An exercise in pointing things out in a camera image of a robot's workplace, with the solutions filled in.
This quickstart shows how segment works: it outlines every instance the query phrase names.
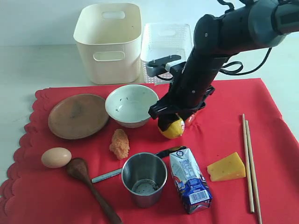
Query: red tablecloth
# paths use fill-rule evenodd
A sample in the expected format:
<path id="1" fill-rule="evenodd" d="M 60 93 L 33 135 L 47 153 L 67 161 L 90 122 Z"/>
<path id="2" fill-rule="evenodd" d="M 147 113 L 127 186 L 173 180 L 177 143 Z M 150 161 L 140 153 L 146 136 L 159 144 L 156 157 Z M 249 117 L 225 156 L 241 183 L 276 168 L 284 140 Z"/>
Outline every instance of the red tablecloth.
<path id="1" fill-rule="evenodd" d="M 215 81 L 215 93 L 197 115 L 193 125 L 181 138 L 165 139 L 150 120 L 138 129 L 125 129 L 130 141 L 129 156 L 138 152 L 156 153 L 186 145 L 191 148 L 212 190 L 209 209 L 187 215 L 176 192 L 171 175 L 161 200 L 149 209 L 137 208 L 115 176 L 95 187 L 116 209 L 125 224 L 253 224 L 249 213 L 246 178 L 210 182 L 207 165 L 233 152 L 243 161 L 241 114 L 249 120 L 263 223 L 299 223 L 299 145 L 282 120 L 270 94 L 260 79 Z M 167 85 L 147 85 L 163 96 Z M 20 140 L 0 193 L 0 223 L 6 224 L 106 224 L 100 206 L 79 181 L 70 178 L 65 168 L 48 169 L 41 155 L 51 147 L 65 147 L 73 157 L 84 158 L 91 178 L 122 167 L 109 151 L 112 134 L 120 126 L 109 120 L 97 134 L 82 140 L 63 140 L 54 136 L 48 126 L 50 110 L 62 99 L 80 93 L 98 94 L 104 98 L 118 86 L 49 88 L 36 92 L 37 101 L 27 134 Z M 165 158 L 169 167 L 169 158 Z"/>

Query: wooden chopstick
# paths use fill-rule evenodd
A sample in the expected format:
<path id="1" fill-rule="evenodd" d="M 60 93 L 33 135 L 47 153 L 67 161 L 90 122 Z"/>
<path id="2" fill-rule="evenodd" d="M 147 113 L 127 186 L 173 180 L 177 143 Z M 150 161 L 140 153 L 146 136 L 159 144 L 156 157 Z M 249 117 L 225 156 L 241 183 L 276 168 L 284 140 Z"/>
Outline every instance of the wooden chopstick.
<path id="1" fill-rule="evenodd" d="M 250 131 L 248 121 L 245 121 L 246 125 L 246 134 L 247 134 L 247 142 L 248 142 L 248 149 L 249 149 L 249 162 L 250 162 L 250 169 L 251 169 L 251 177 L 253 182 L 253 190 L 256 202 L 256 209 L 257 209 L 257 216 L 258 216 L 258 223 L 262 224 L 262 215 L 261 215 L 261 206 L 260 206 L 260 199 L 258 196 L 258 188 L 257 188 L 257 181 L 256 181 L 256 169 L 254 166 L 253 161 L 253 153 L 252 153 L 252 146 L 251 146 L 251 138 L 250 138 Z"/>
<path id="2" fill-rule="evenodd" d="M 249 195 L 249 207 L 250 207 L 250 212 L 254 213 L 254 201 L 253 201 L 252 184 L 251 184 L 251 172 L 250 172 L 250 163 L 249 163 L 249 155 L 248 155 L 245 114 L 242 115 L 242 123 L 243 123 L 244 150 L 245 150 L 245 159 L 246 159 L 246 176 L 247 176 L 247 186 L 248 186 L 248 195 Z"/>

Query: brown egg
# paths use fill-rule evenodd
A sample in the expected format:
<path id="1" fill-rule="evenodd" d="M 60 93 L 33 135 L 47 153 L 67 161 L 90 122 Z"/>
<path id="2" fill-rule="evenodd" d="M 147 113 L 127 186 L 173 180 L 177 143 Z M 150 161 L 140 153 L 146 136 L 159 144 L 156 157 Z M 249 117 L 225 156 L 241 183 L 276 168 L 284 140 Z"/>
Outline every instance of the brown egg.
<path id="1" fill-rule="evenodd" d="M 66 148 L 51 148 L 43 153 L 42 163 L 48 168 L 65 166 L 71 160 L 71 152 Z"/>

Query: white plastic basket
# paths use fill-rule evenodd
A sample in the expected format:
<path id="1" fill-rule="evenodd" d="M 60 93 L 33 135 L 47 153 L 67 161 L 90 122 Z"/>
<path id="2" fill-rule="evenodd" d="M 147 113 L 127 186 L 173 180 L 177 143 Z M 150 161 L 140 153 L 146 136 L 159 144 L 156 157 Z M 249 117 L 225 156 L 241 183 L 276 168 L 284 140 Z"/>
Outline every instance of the white plastic basket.
<path id="1" fill-rule="evenodd" d="M 180 55 L 186 60 L 192 50 L 193 41 L 188 24 L 147 23 L 144 28 L 140 59 L 146 83 L 164 83 L 157 77 L 149 77 L 146 63 L 168 55 Z M 170 78 L 170 73 L 161 75 Z"/>
<path id="2" fill-rule="evenodd" d="M 129 3 L 94 4 L 78 19 L 74 39 L 90 80 L 122 84 L 140 75 L 141 15 Z"/>

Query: wooden plate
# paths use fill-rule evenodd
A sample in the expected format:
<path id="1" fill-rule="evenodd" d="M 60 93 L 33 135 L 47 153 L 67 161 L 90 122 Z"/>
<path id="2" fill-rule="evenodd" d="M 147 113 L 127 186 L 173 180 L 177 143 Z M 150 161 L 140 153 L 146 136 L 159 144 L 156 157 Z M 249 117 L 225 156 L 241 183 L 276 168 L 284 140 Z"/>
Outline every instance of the wooden plate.
<path id="1" fill-rule="evenodd" d="M 63 139 L 81 139 L 98 132 L 108 121 L 105 99 L 79 94 L 58 103 L 48 118 L 49 129 Z"/>

